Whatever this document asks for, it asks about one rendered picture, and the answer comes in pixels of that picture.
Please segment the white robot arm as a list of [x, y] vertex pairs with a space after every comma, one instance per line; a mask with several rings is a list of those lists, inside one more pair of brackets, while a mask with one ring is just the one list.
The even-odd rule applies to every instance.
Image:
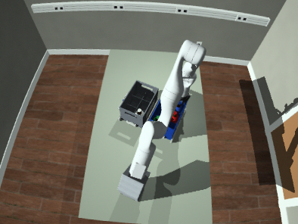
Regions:
[[[158, 121], [147, 121], [143, 125], [139, 145], [129, 170], [131, 177], [140, 180], [144, 178], [156, 150], [156, 145], [152, 140], [160, 139], [166, 134], [181, 97], [188, 96], [190, 86], [197, 78], [194, 69], [201, 65], [205, 55], [206, 49], [202, 45], [190, 40], [185, 40], [183, 43], [175, 66], [160, 97], [161, 115]], [[187, 62], [182, 69], [183, 61]]]

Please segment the blue divided crate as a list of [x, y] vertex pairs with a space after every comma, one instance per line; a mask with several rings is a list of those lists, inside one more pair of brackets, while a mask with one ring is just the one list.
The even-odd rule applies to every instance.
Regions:
[[[185, 101], [185, 102], [186, 103], [182, 104], [182, 107], [183, 107], [182, 112], [185, 109], [185, 106], [186, 106], [186, 104], [187, 104], [188, 101]], [[155, 118], [156, 116], [160, 116], [161, 115], [161, 111], [162, 111], [161, 101], [159, 100], [159, 102], [158, 102], [158, 104], [157, 104], [154, 112], [152, 113], [153, 116], [151, 115], [151, 118], [149, 119], [149, 121], [153, 121], [153, 118]], [[179, 119], [180, 119], [181, 115], [182, 115], [182, 113], [181, 114], [178, 114]], [[179, 119], [178, 119], [178, 122], [179, 122]], [[169, 127], [168, 127], [168, 129], [166, 131], [166, 134], [164, 135], [165, 138], [172, 138], [172, 135], [173, 135], [173, 133], [175, 131], [176, 126], [177, 126], [177, 124], [175, 124], [175, 123], [173, 123], [173, 122], [170, 121]]]

